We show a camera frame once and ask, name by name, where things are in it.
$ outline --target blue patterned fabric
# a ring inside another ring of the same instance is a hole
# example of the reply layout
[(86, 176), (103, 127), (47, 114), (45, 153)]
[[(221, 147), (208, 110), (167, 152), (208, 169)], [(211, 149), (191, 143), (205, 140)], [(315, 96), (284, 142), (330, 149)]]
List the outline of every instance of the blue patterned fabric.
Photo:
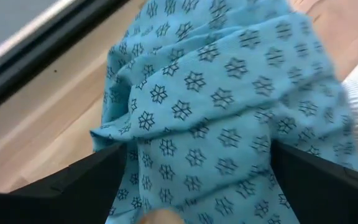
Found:
[(95, 151), (129, 149), (107, 223), (156, 208), (194, 224), (298, 223), (273, 140), (358, 170), (344, 89), (285, 0), (149, 1), (109, 52), (91, 134)]

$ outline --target wooden floor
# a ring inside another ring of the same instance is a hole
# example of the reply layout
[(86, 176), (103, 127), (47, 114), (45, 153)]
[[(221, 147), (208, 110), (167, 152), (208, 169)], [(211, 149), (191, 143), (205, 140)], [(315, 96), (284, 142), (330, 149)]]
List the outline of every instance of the wooden floor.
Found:
[[(0, 192), (91, 154), (89, 129), (99, 125), (107, 51), (142, 2), (131, 0), (0, 106)], [(313, 18), (343, 80), (358, 63), (358, 1), (291, 3)]]

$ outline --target snowflake pattern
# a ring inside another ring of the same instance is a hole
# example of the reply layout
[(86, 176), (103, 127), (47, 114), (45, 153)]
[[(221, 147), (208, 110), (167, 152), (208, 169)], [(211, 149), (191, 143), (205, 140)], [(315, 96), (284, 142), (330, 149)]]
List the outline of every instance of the snowflake pattern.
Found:
[(179, 40), (183, 40), (184, 38), (186, 38), (188, 33), (190, 32), (190, 30), (192, 30), (192, 28), (193, 28), (193, 25), (191, 25), (190, 22), (180, 24), (180, 26), (177, 30), (177, 33), (176, 33)]
[(189, 13), (191, 10), (195, 10), (199, 0), (185, 0), (181, 8), (185, 13)]
[(131, 112), (134, 113), (137, 109), (136, 99), (131, 100)]
[(165, 0), (165, 13), (167, 13), (167, 16), (175, 13), (175, 7), (177, 5), (176, 0)]
[(118, 200), (125, 200), (128, 196), (129, 191), (127, 189), (119, 189), (117, 192), (117, 199)]
[(157, 30), (155, 31), (157, 37), (163, 37), (167, 34), (167, 31), (171, 28), (168, 22), (160, 25)]
[(158, 170), (162, 176), (163, 180), (171, 180), (175, 173), (172, 171), (171, 165), (164, 165), (162, 164), (160, 169)]
[(214, 224), (214, 219), (207, 213), (199, 213), (198, 220), (201, 224)]
[(211, 95), (215, 107), (226, 109), (230, 104), (234, 103), (231, 90), (223, 90), (218, 88), (213, 95)]
[(132, 185), (137, 185), (137, 184), (139, 184), (139, 174), (138, 174), (138, 173), (136, 173), (136, 174), (131, 174), (130, 182), (131, 182)]
[(185, 55), (185, 49), (172, 48), (171, 54), (169, 55), (169, 60), (171, 62), (175, 62), (176, 60), (183, 57), (184, 55)]
[(270, 78), (259, 76), (259, 78), (252, 82), (255, 93), (262, 96), (270, 97), (274, 91), (273, 81)]
[(162, 74), (172, 77), (178, 69), (179, 69), (178, 62), (173, 61), (170, 65), (168, 65), (162, 69)]
[(151, 189), (152, 189), (152, 182), (151, 182), (149, 176), (143, 175), (142, 185), (143, 185), (143, 189), (144, 189), (144, 190), (151, 191)]
[(284, 63), (283, 51), (275, 47), (269, 48), (265, 56), (267, 64), (270, 66), (279, 68)]
[(295, 119), (289, 117), (283, 118), (278, 122), (277, 126), (278, 133), (288, 134), (292, 129), (296, 127)]
[(143, 161), (144, 167), (152, 168), (153, 161), (152, 161), (152, 159), (150, 158), (150, 156), (148, 154), (143, 153), (142, 161)]
[(269, 212), (269, 202), (262, 200), (255, 205), (254, 215), (259, 218), (264, 218)]
[(218, 211), (222, 216), (228, 216), (233, 214), (234, 204), (229, 201), (226, 197), (215, 199), (215, 210)]
[(254, 137), (251, 143), (251, 148), (255, 149), (258, 153), (266, 153), (270, 151), (270, 139), (267, 135)]
[(317, 113), (318, 106), (315, 105), (312, 101), (300, 101), (299, 102), (299, 111), (301, 111), (306, 117), (314, 116)]
[(304, 43), (297, 44), (295, 46), (295, 50), (298, 54), (298, 57), (300, 57), (300, 58), (305, 58), (305, 57), (309, 56), (308, 46)]
[(273, 214), (269, 220), (267, 220), (267, 224), (281, 224), (280, 216), (277, 214)]
[(172, 140), (161, 139), (160, 149), (164, 156), (174, 156), (177, 147), (173, 144)]
[(294, 66), (289, 69), (287, 73), (292, 84), (297, 85), (300, 81), (302, 81), (302, 70), (300, 68)]
[(172, 204), (173, 195), (171, 194), (171, 190), (166, 188), (161, 188), (160, 199), (162, 203)]
[(311, 24), (276, 4), (236, 1), (149, 0), (110, 49), (102, 125), (91, 132), (98, 148), (127, 142), (109, 218), (135, 223), (140, 211), (173, 207), (187, 224), (293, 223), (258, 159), (272, 139), (354, 165), (347, 99)]
[(162, 104), (162, 101), (168, 97), (167, 91), (165, 90), (165, 86), (155, 85), (153, 90), (150, 91), (152, 95), (152, 101), (155, 103)]
[(200, 149), (190, 149), (189, 153), (186, 156), (186, 159), (192, 167), (202, 167), (204, 161), (206, 160), (204, 154), (201, 152)]
[(219, 55), (216, 44), (209, 44), (197, 50), (200, 61), (213, 62)]
[(201, 88), (206, 84), (202, 73), (190, 72), (185, 78), (187, 90), (193, 90), (199, 92)]
[(154, 16), (157, 15), (157, 8), (158, 5), (155, 1), (152, 1), (150, 3), (148, 3), (147, 5), (147, 15), (149, 15), (150, 18), (153, 18)]
[(247, 29), (240, 35), (241, 47), (254, 50), (260, 44), (260, 36), (258, 30)]
[(287, 201), (287, 198), (285, 197), (284, 194), (279, 194), (278, 197), (279, 197), (279, 203), (280, 203), (280, 205), (283, 205), (283, 206), (286, 207), (287, 209), (290, 209), (290, 208), (291, 208), (290, 203)]
[(134, 44), (134, 47), (132, 48), (132, 54), (135, 57), (138, 57), (139, 55), (141, 55), (144, 51), (143, 48), (143, 44), (142, 43), (138, 43), (138, 44)]
[(238, 183), (236, 192), (239, 193), (244, 199), (255, 195), (255, 184), (249, 180), (243, 180)]
[(221, 135), (218, 137), (223, 147), (238, 147), (241, 136), (237, 134), (236, 129), (222, 129)]
[(200, 191), (202, 183), (197, 176), (187, 175), (184, 181), (187, 189), (191, 191)]
[(234, 57), (231, 58), (224, 67), (226, 68), (227, 75), (229, 77), (238, 79), (241, 79), (242, 76), (248, 72), (246, 68), (246, 61)]
[(218, 159), (215, 168), (221, 175), (233, 175), (238, 166), (230, 158)]
[(291, 24), (287, 21), (280, 21), (276, 26), (277, 38), (288, 40), (292, 36)]
[(151, 32), (153, 31), (153, 29), (154, 29), (154, 26), (153, 26), (153, 25), (149, 26), (149, 27), (141, 34), (141, 36), (144, 37), (144, 36), (148, 35), (149, 33), (151, 33)]
[(196, 126), (190, 129), (191, 135), (193, 136), (194, 139), (205, 138), (205, 136), (209, 131), (209, 128), (206, 126), (206, 122), (207, 120), (199, 122)]
[(139, 128), (150, 130), (154, 123), (154, 114), (143, 111), (142, 115), (138, 117)]
[(190, 103), (181, 100), (178, 100), (178, 103), (172, 106), (172, 112), (174, 118), (179, 118), (182, 121), (186, 120), (193, 113), (191, 112)]
[(142, 200), (140, 199), (140, 197), (134, 197), (131, 204), (134, 209), (142, 208)]
[(143, 67), (143, 75), (144, 75), (144, 78), (148, 78), (150, 76), (152, 76), (154, 73), (154, 68), (153, 68), (153, 65), (144, 65)]
[(271, 108), (260, 106), (256, 109), (254, 117), (259, 121), (259, 124), (266, 124), (273, 119), (274, 113)]

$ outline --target fabric fold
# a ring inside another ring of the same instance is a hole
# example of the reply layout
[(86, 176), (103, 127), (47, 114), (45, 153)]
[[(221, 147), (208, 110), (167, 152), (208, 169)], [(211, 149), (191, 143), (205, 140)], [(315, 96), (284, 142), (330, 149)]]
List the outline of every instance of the fabric fold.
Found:
[(109, 52), (102, 124), (96, 151), (129, 148), (109, 222), (297, 223), (273, 140), (358, 170), (346, 94), (284, 0), (149, 1)]

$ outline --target hospital gown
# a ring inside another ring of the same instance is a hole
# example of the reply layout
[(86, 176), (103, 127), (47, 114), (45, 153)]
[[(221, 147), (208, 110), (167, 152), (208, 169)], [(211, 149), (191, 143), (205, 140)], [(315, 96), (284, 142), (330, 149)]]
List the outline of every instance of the hospital gown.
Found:
[(358, 170), (346, 93), (285, 0), (148, 1), (109, 51), (91, 134), (95, 151), (128, 148), (107, 223), (157, 208), (194, 224), (298, 223), (272, 141)]

